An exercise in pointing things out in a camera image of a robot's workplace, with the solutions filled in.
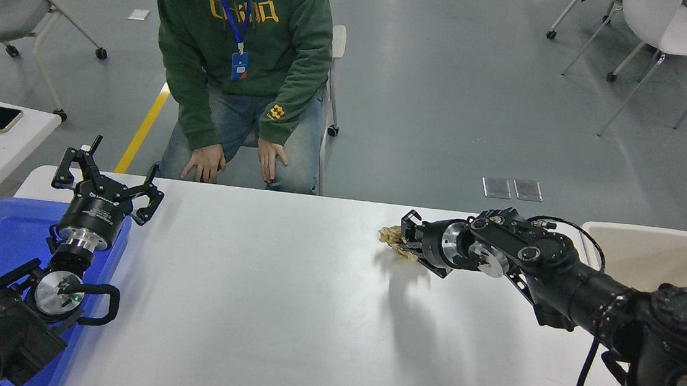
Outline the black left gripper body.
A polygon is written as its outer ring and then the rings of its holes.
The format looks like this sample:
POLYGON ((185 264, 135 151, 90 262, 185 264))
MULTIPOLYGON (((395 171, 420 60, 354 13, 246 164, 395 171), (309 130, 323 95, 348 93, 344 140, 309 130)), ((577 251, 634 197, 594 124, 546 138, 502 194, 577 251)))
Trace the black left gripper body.
POLYGON ((111 247, 132 205, 131 200, 112 201, 93 191, 77 192, 58 223, 58 235, 68 239, 80 230, 87 230, 99 237, 97 245, 111 247))

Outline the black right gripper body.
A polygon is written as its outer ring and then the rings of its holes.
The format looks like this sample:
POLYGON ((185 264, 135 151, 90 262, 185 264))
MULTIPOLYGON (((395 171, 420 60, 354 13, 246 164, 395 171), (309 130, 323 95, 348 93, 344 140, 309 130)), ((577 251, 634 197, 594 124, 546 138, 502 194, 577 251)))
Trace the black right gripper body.
POLYGON ((440 245, 442 247, 443 235, 449 227, 449 225, 449 220, 427 222, 425 231, 423 232, 422 242, 432 243, 434 245, 440 245))

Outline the person's right hand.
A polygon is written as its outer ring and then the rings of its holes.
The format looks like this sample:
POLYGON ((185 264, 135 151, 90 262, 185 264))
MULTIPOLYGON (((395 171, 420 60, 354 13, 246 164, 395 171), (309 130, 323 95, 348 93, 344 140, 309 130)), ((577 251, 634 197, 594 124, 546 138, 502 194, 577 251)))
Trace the person's right hand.
POLYGON ((221 144, 200 147, 191 152, 191 157, 183 172, 182 180, 217 184, 218 173, 225 171, 227 159, 221 144))

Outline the person's left hand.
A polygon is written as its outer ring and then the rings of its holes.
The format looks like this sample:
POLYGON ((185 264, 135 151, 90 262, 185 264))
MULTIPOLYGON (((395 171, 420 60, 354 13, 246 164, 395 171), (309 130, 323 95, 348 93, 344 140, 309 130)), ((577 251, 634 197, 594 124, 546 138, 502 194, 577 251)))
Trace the person's left hand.
POLYGON ((290 160, 287 157, 284 147, 281 144, 269 142, 266 139, 258 138, 257 146, 258 162, 262 179, 270 184, 276 181, 276 169, 278 159, 281 165, 289 166, 290 160))

